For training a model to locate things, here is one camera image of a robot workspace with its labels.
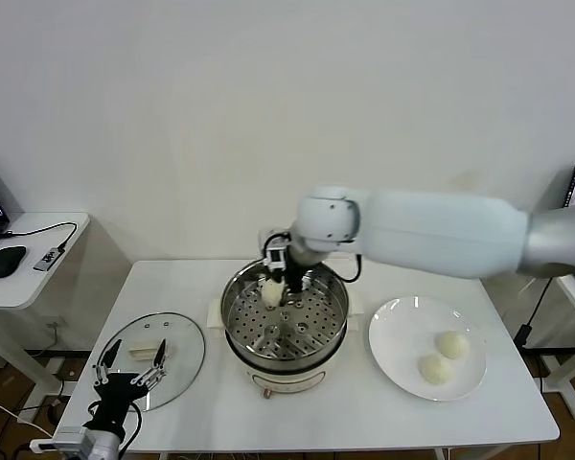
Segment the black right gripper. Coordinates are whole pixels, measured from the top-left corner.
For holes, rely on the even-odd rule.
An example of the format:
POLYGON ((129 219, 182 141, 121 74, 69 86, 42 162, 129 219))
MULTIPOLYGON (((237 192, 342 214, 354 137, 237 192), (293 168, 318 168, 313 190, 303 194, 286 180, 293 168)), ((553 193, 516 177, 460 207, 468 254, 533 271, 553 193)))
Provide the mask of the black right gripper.
POLYGON ((270 278, 277 284, 284 284, 287 279, 287 287, 290 293, 302 293, 306 287, 304 273, 316 265, 316 253, 314 251, 300 251, 297 248, 289 248, 286 254, 286 270, 273 269, 270 278))

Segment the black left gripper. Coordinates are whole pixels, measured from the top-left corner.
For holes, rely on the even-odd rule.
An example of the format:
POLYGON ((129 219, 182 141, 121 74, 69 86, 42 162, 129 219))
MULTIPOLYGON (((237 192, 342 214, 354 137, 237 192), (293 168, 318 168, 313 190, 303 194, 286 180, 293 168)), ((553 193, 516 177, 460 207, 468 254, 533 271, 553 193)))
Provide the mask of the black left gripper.
POLYGON ((145 397, 166 375, 164 363, 166 360, 167 341, 163 339, 154 355, 151 367, 142 374, 111 373, 122 340, 117 339, 100 356, 93 366, 95 372, 94 390, 99 396, 99 404, 92 419, 83 427, 90 430, 105 431, 112 434, 125 434, 124 422, 130 405, 145 397))

